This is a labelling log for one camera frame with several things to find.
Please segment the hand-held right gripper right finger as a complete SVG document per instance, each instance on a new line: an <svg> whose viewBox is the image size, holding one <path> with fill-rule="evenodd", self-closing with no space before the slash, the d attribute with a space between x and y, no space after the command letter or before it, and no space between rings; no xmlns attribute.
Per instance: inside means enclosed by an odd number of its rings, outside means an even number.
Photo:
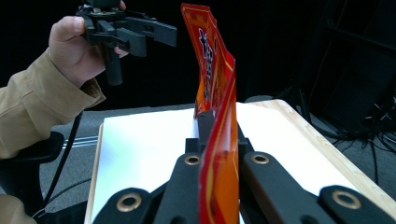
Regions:
<svg viewBox="0 0 396 224"><path fill-rule="evenodd" d="M245 137L240 126L238 128L238 155L245 156L249 152L253 152L254 149L247 137Z"/></svg>

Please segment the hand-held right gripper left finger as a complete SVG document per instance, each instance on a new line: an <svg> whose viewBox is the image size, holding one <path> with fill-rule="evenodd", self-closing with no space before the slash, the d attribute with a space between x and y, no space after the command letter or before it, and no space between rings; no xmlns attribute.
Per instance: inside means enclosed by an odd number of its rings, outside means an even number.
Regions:
<svg viewBox="0 0 396 224"><path fill-rule="evenodd" d="M206 110L196 117L193 123L193 137L185 140L186 153L202 154L205 151L214 121L212 110Z"/></svg>

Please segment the orange seasoning packet red header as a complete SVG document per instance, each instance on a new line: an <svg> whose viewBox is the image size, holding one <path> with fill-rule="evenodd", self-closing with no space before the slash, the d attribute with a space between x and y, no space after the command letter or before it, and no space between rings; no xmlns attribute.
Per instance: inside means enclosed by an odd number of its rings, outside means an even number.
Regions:
<svg viewBox="0 0 396 224"><path fill-rule="evenodd" d="M238 127L235 58L210 7L180 7L199 65L194 115L214 116L199 174L200 224L239 224Z"/></svg>

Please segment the white table mat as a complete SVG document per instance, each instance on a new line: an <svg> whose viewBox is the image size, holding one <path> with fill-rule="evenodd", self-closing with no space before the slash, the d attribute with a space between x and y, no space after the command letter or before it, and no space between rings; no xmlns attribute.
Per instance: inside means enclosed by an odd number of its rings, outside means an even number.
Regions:
<svg viewBox="0 0 396 224"><path fill-rule="evenodd" d="M116 192L152 192L170 178L185 152L185 140L197 135L193 112L189 108L104 119L84 224L92 224ZM236 116L253 148L275 157L303 189L318 194L327 186L353 187L279 111L238 103Z"/></svg>

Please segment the black tripod stand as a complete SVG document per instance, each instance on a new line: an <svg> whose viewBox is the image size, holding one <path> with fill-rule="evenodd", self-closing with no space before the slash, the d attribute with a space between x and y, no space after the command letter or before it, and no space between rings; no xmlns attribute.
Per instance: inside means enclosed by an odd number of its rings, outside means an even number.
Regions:
<svg viewBox="0 0 396 224"><path fill-rule="evenodd" d="M292 85L287 87L283 91L277 93L274 96L275 99L281 99L287 102L292 108L294 108L308 123L311 123L311 115L309 106L303 90Z"/></svg>

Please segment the aluminium frame rail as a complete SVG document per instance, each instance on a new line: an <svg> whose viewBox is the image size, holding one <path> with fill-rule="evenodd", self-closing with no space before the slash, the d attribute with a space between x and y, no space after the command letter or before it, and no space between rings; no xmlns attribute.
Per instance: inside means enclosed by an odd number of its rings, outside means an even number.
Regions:
<svg viewBox="0 0 396 224"><path fill-rule="evenodd" d="M64 142L63 149L66 149L69 145L71 148L76 147L95 147L98 142L97 136L85 136L76 138L73 143L70 145L68 140Z"/></svg>

